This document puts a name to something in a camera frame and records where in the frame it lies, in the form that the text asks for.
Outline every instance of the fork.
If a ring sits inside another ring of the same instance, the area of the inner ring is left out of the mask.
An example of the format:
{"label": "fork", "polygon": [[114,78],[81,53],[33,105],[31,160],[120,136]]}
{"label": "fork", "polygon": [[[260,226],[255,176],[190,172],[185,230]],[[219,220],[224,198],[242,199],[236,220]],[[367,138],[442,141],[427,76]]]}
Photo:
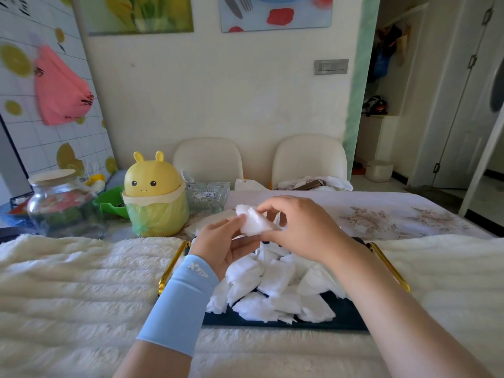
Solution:
{"label": "fork", "polygon": [[254,9],[251,0],[240,0],[240,3],[242,4],[243,9],[245,9],[245,12],[251,12],[252,9]]}

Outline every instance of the knife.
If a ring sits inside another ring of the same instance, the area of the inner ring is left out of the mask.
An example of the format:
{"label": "knife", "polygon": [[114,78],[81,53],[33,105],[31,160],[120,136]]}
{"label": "knife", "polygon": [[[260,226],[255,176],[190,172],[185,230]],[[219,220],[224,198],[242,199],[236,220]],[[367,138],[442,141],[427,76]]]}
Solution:
{"label": "knife", "polygon": [[240,11],[240,7],[238,6],[238,4],[236,3],[235,0],[224,0],[224,1],[226,1],[226,4],[229,7],[230,11],[233,12],[233,14],[237,18],[243,19],[243,15]]}

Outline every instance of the green wall trim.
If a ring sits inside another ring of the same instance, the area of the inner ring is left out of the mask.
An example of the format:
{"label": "green wall trim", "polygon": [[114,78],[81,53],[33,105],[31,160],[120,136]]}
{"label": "green wall trim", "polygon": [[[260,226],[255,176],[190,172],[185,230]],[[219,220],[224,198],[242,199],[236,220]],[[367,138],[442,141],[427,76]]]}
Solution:
{"label": "green wall trim", "polygon": [[362,0],[362,12],[359,24],[359,37],[357,39],[357,51],[355,53],[355,64],[353,69],[352,88],[350,90],[350,102],[345,127],[345,137],[343,148],[347,156],[348,180],[352,175],[353,158],[357,145],[357,134],[359,133],[360,115],[362,112],[362,101],[366,89],[369,62],[371,60],[371,50],[375,38],[376,19],[380,0]]}

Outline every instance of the hand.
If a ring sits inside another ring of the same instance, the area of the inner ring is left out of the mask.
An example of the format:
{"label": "hand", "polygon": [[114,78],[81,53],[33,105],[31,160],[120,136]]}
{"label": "hand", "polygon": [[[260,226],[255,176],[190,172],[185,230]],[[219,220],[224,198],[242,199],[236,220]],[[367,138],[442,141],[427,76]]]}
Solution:
{"label": "hand", "polygon": [[352,240],[321,206],[308,198],[272,197],[259,205],[257,211],[267,212],[270,221],[281,212],[280,226],[289,224],[284,231],[263,233],[261,240],[273,241],[305,259],[326,263],[335,246]]}
{"label": "hand", "polygon": [[246,216],[240,215],[207,225],[199,232],[191,247],[190,254],[195,254],[205,260],[219,281],[222,281],[233,262],[259,248],[260,236],[234,239],[241,235],[240,228],[245,221]]}

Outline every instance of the door hinge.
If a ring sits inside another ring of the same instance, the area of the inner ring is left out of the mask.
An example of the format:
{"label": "door hinge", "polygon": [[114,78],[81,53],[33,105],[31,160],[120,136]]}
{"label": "door hinge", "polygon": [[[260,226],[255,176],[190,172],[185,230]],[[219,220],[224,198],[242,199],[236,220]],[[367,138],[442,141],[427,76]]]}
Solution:
{"label": "door hinge", "polygon": [[483,16],[483,22],[481,23],[483,26],[486,26],[490,22],[492,16],[494,15],[493,11],[493,8],[490,8],[485,12],[485,16]]}
{"label": "door hinge", "polygon": [[467,68],[472,70],[472,68],[475,66],[477,60],[478,60],[478,56],[473,54],[469,60],[469,65],[467,65]]}

